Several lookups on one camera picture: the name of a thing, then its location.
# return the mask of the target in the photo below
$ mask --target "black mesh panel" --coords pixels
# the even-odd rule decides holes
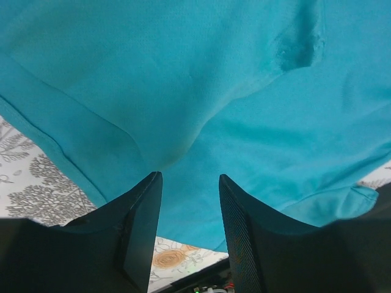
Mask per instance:
[[[235,292],[260,293],[261,272],[254,261],[255,247],[251,245],[248,219],[224,183],[220,184],[220,201]]]

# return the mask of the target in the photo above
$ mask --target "teal shirt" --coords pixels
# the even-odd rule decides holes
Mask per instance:
[[[3,0],[0,114],[97,205],[154,170],[158,235],[226,251],[218,177],[322,226],[391,159],[386,0]]]

